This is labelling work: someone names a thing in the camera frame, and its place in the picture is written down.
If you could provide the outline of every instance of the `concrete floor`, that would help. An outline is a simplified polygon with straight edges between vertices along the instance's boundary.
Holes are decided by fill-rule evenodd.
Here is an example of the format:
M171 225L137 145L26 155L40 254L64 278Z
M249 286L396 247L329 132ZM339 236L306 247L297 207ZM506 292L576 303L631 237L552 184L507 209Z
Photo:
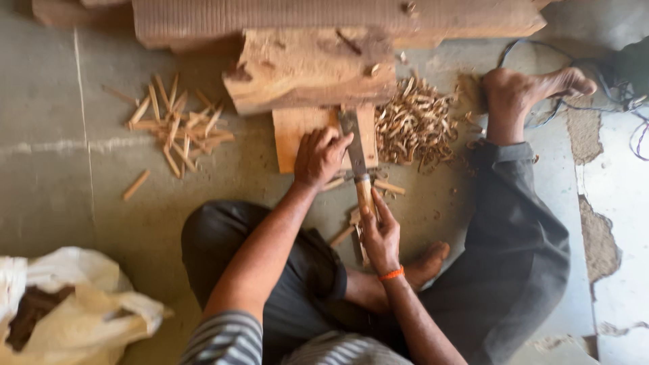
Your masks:
M647 4L625 0L613 6L613 2L552 4L543 12L549 26L535 38L563 44L583 56L619 49L649 34L649 25L641 23L649 14ZM410 67L430 83L453 91L459 71L488 71L507 43L447 41L437 49L406 54ZM154 338L130 346L124 363L175 363L200 316L180 261L184 218L208 199L246 199L272 206L291 183L292 176L277 173L270 115L241 118L228 101L224 115L236 143L203 158L202 171L180 181L151 138L123 128L132 107L104 93L101 85L143 95L152 73L169 82L177 70L180 89L198 87L212 99L227 99L219 81L227 59L146 51L128 32L46 29L15 13L9 0L0 0L0 46L7 50L0 53L5 66L0 84L0 253L34 257L76 245L110 255L140 292L177 313ZM542 73L565 63L547 49L520 45L506 66ZM398 73L407 75L409 69L399 67ZM549 103L539 103L535 112L542 118L549 108ZM635 160L626 145L639 121L602 116L604 153L578 166L577 174L566 122L565 114L560 114L526 137L541 156L535 166L538 193L570 230L569 288L511 363L592 364L595 361L584 349L593 350L583 338L599 334L603 364L644 364L646 353L638 344L646 343L646 329L634 327L619 335L605 326L610 323L623 330L649 322L643 306L649 299L643 267L647 247L646 239L639 239L649 200L642 185L646 164ZM456 144L460 153L468 152L464 143L471 138L462 134ZM151 170L149 180L128 203L123 202L121 193L144 169ZM391 202L402 223L402 260L415 258L434 240L451 243L452 256L457 257L472 211L472 179L445 168L431 176L419 175L415 167L384 166L384 170L390 172L391 183L408 190L406 197ZM455 197L448 193L451 188L458 190ZM595 283L594 305L577 198L584 188L594 211L613 221L613 236L624 250L621 269ZM621 189L624 193L612 199L611 192ZM317 227L325 238L333 237L354 201L351 186L321 194L305 227ZM434 210L443 212L439 221L433 219ZM351 242L344 242L339 252L346 264L357 265Z

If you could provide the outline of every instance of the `wristband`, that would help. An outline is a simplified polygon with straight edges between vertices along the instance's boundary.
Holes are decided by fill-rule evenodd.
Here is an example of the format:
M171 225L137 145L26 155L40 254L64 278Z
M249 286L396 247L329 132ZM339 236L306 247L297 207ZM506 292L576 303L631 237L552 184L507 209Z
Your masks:
M401 268L399 270L391 271L391 272L389 272L389 273L387 273L387 274L385 274L383 276L379 276L378 280L379 281L388 280L388 279L398 277L399 275L405 275L403 265L401 265Z

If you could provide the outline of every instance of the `black trousers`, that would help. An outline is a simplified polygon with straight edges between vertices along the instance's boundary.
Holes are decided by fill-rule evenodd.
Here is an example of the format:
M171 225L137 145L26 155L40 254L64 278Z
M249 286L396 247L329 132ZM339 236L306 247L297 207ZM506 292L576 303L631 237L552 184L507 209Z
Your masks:
M534 192L532 150L486 144L476 150L476 212L465 252L419 299L469 364L503 364L557 305L570 271L568 232ZM182 258L201 307L230 259L270 212L242 201L209 201L182 231ZM347 276L317 232L301 230L263 311L263 361L278 362L309 339L349 327L327 302ZM364 334L408 356L395 318Z

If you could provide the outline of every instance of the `person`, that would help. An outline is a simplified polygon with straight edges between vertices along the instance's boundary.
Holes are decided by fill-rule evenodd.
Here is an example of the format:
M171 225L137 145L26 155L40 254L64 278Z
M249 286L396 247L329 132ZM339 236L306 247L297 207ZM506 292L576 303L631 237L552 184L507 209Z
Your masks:
M590 95L596 84L576 68L545 75L500 68L483 85L489 121L474 156L475 213L465 251L431 287L419 291L439 273L448 245L432 244L403 268L399 224L376 190L380 219L361 212L376 275L344 267L317 231L300 228L353 139L314 131L273 210L209 201L187 219L182 258L204 314L180 364L507 362L557 305L570 270L568 232L534 191L525 116L544 98ZM328 306L341 299L372 325L348 332Z

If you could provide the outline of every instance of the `metal blade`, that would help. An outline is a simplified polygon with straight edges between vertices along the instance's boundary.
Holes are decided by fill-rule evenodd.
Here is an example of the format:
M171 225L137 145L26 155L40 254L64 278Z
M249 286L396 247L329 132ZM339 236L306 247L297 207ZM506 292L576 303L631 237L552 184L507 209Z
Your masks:
M354 133L354 140L352 141L352 144L347 147L354 175L367 173L367 168L365 167L365 154L363 153L363 145L361 144L361 132L358 129L358 116L356 115L356 111L341 110L338 112L338 120L340 121L340 127L343 129L345 135L349 134L349 132Z

